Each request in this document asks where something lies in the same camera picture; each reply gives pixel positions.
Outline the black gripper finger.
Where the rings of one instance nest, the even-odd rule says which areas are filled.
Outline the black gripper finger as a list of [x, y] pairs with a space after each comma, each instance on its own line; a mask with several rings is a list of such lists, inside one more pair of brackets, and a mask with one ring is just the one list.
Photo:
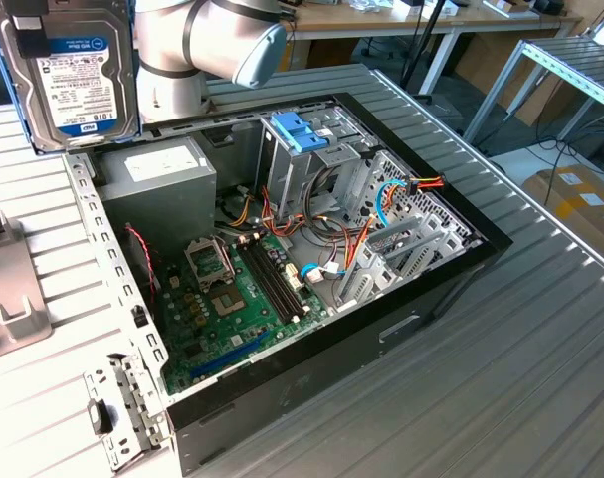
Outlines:
[[47, 58], [51, 48], [40, 16], [13, 16], [16, 43], [23, 59]]

